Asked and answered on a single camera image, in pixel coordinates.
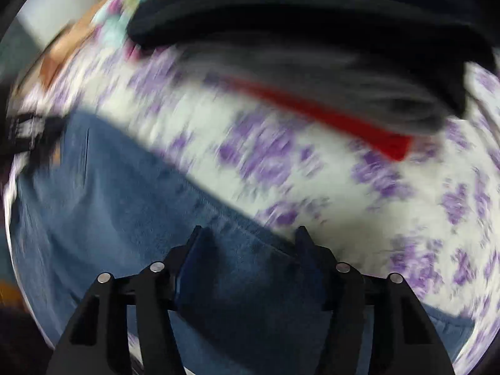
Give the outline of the blue denim jeans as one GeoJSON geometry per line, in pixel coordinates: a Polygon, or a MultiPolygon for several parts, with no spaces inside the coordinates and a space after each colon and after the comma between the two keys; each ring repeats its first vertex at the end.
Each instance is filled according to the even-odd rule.
{"type": "MultiPolygon", "coordinates": [[[[185,373],[317,374],[331,314],[308,289],[297,229],[284,240],[101,118],[68,117],[10,208],[13,268],[54,348],[99,274],[136,275],[201,226],[169,313],[185,373]]],[[[473,322],[421,305],[452,362],[473,322]]]]}

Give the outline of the brown satin pillow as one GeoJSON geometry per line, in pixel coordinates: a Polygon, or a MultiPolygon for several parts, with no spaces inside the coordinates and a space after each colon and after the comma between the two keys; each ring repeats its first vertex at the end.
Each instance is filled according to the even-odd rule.
{"type": "Polygon", "coordinates": [[[42,55],[39,81],[47,91],[71,55],[93,34],[92,20],[108,0],[94,4],[80,19],[69,23],[42,55]]]}

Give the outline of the purple floral bedsheet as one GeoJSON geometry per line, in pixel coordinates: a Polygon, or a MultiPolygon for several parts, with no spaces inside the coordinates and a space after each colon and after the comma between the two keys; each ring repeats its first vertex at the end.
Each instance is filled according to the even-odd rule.
{"type": "MultiPolygon", "coordinates": [[[[55,84],[14,98],[15,113],[92,114],[215,199],[284,240],[301,226],[340,262],[399,273],[419,302],[474,327],[452,359],[470,374],[499,332],[498,80],[472,110],[418,136],[394,162],[361,139],[191,74],[166,49],[139,62],[89,42],[55,84]]],[[[5,191],[11,251],[18,155],[5,191]]]]}

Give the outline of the folded floral turquoise blanket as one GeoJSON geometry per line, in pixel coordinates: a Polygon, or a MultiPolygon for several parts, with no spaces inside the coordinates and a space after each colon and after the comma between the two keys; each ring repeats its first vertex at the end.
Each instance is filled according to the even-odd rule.
{"type": "Polygon", "coordinates": [[[141,57],[142,49],[128,36],[127,26],[143,1],[146,0],[106,0],[91,21],[96,39],[118,50],[125,58],[141,57]]]}

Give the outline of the folded red garment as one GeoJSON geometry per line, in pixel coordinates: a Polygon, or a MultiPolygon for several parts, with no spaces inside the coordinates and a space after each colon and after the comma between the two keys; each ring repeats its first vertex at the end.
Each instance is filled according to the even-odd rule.
{"type": "Polygon", "coordinates": [[[226,78],[225,81],[235,90],[359,138],[394,162],[400,162],[407,156],[414,141],[411,136],[390,132],[302,97],[232,77],[226,78]]]}

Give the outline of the folded grey garment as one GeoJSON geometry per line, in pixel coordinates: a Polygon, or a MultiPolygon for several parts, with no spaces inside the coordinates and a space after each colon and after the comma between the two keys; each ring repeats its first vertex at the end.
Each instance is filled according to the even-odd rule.
{"type": "Polygon", "coordinates": [[[451,113],[425,86],[356,53],[195,43],[181,47],[175,63],[191,74],[254,83],[413,136],[437,133],[451,113]]]}

